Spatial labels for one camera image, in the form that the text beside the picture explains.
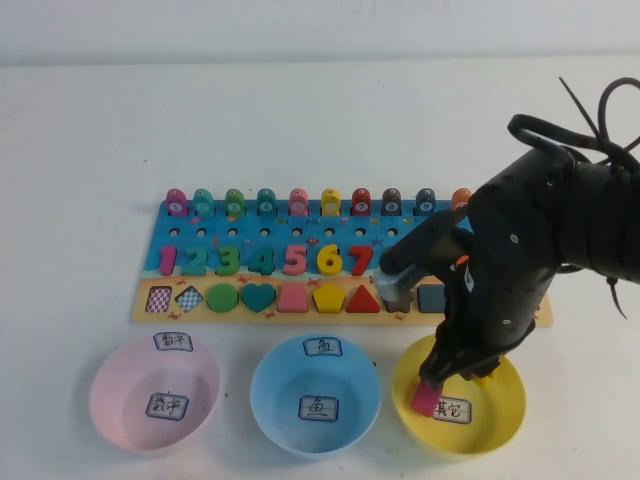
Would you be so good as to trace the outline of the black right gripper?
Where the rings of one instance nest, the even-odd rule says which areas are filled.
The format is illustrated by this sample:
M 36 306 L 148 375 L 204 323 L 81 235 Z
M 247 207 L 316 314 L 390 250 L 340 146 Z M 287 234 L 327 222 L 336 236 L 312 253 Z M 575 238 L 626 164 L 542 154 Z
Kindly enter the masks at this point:
M 464 236 L 469 259 L 447 286 L 445 321 L 436 346 L 419 367 L 433 391 L 459 372 L 465 380 L 491 377 L 500 356 L 534 330 L 534 316 L 550 286 L 550 256 L 537 247 L 499 241 L 491 246 L 476 234 Z

